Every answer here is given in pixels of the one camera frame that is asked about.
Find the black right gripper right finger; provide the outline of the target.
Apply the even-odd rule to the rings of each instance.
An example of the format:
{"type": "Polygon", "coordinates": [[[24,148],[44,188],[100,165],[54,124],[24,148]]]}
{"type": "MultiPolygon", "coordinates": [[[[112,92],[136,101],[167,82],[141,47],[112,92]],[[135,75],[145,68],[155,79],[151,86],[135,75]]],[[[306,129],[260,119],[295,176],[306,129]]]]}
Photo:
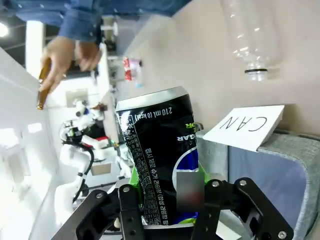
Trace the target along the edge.
{"type": "Polygon", "coordinates": [[[248,177],[234,183],[204,178],[204,209],[198,212],[191,238],[219,240],[222,210],[239,218],[253,240],[291,240],[294,230],[256,183],[248,177]]]}

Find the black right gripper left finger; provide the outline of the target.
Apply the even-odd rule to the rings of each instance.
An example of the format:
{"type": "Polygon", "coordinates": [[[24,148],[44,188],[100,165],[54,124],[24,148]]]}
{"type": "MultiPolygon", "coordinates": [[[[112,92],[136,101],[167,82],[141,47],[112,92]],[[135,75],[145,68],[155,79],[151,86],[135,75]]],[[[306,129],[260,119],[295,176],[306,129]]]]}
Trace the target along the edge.
{"type": "Polygon", "coordinates": [[[80,208],[81,217],[76,219],[75,234],[78,240],[99,240],[116,220],[120,222],[124,240],[144,240],[141,197],[142,188],[138,172],[134,169],[129,182],[111,193],[90,194],[80,208]]]}

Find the person's hand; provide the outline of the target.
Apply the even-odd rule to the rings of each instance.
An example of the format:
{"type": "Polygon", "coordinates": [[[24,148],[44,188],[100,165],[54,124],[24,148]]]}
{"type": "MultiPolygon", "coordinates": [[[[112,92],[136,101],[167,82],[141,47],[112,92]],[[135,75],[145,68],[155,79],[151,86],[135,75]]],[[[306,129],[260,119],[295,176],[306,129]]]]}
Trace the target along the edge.
{"type": "Polygon", "coordinates": [[[94,70],[100,59],[102,52],[94,42],[82,42],[66,37],[57,36],[44,48],[41,56],[41,66],[47,60],[51,61],[50,71],[39,91],[48,90],[50,93],[62,81],[64,74],[75,60],[82,72],[94,70]]]}

